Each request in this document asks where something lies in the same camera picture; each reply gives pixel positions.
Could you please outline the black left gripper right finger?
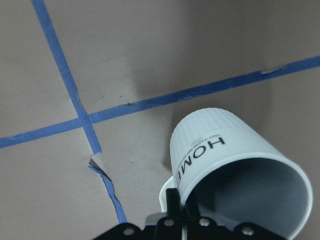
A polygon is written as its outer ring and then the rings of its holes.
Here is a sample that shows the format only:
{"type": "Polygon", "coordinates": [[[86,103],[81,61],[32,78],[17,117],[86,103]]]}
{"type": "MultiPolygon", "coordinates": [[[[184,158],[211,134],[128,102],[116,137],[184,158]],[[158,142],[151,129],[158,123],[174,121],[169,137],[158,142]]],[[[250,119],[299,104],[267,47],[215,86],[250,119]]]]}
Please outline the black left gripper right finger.
{"type": "Polygon", "coordinates": [[[218,225],[212,218],[200,214],[198,204],[188,201],[184,207],[188,240],[281,240],[283,237],[259,225],[244,222],[232,230],[218,225]]]}

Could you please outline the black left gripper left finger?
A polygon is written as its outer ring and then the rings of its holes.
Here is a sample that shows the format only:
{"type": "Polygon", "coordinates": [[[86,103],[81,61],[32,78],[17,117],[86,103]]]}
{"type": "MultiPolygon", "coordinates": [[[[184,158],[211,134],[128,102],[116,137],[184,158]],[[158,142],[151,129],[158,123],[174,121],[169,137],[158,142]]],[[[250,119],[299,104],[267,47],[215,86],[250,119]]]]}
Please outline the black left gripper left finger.
{"type": "Polygon", "coordinates": [[[184,238],[184,220],[180,205],[180,196],[176,188],[165,190],[166,212],[155,225],[154,240],[182,240],[184,238]]]}

